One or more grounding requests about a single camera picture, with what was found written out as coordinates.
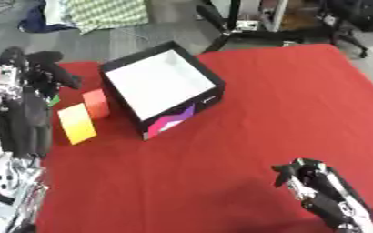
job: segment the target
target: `checkered cloth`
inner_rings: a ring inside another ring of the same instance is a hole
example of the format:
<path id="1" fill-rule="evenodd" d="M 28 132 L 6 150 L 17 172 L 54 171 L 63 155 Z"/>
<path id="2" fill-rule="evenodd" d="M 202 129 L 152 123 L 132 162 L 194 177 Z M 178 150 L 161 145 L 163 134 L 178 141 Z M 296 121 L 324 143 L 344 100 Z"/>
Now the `checkered cloth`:
<path id="1" fill-rule="evenodd" d="M 66 9 L 81 34 L 148 23 L 144 0 L 67 0 Z"/>

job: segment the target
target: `red cube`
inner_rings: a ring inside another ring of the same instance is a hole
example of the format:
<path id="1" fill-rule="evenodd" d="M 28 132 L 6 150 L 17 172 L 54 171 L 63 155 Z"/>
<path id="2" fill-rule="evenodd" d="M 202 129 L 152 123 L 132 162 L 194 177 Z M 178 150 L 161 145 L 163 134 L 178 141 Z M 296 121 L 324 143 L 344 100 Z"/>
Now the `red cube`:
<path id="1" fill-rule="evenodd" d="M 107 117 L 110 114 L 106 96 L 102 89 L 86 92 L 83 94 L 87 112 L 94 120 Z"/>

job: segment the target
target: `open box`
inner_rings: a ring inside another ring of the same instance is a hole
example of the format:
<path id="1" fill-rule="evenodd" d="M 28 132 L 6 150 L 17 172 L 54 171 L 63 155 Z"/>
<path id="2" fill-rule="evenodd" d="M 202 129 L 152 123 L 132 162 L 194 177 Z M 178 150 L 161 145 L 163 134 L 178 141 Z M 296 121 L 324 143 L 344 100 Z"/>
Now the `open box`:
<path id="1" fill-rule="evenodd" d="M 144 140 L 219 102 L 225 82 L 175 42 L 101 65 Z"/>

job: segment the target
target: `red table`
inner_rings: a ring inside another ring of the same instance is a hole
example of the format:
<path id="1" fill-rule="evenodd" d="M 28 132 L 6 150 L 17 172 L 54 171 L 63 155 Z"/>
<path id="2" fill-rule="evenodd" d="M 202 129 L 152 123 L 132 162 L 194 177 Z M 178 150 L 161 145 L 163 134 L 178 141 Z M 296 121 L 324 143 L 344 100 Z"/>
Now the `red table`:
<path id="1" fill-rule="evenodd" d="M 373 207 L 373 85 L 336 48 L 199 58 L 227 82 L 223 102 L 150 141 L 109 94 L 111 116 L 85 143 L 69 146 L 54 118 L 40 232 L 330 232 L 272 186 L 270 166 L 295 157 L 326 161 Z M 66 68 L 84 87 L 55 110 L 102 83 L 96 63 Z"/>

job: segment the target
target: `purple graphic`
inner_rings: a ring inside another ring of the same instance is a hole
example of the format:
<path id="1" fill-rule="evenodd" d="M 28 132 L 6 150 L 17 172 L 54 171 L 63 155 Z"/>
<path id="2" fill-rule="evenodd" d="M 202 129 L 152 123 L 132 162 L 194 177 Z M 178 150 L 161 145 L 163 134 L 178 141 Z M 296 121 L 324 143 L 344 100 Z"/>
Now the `purple graphic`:
<path id="1" fill-rule="evenodd" d="M 148 138 L 154 137 L 168 125 L 176 121 L 184 121 L 194 115 L 195 104 L 187 108 L 183 113 L 178 115 L 162 116 L 153 125 L 148 128 Z"/>

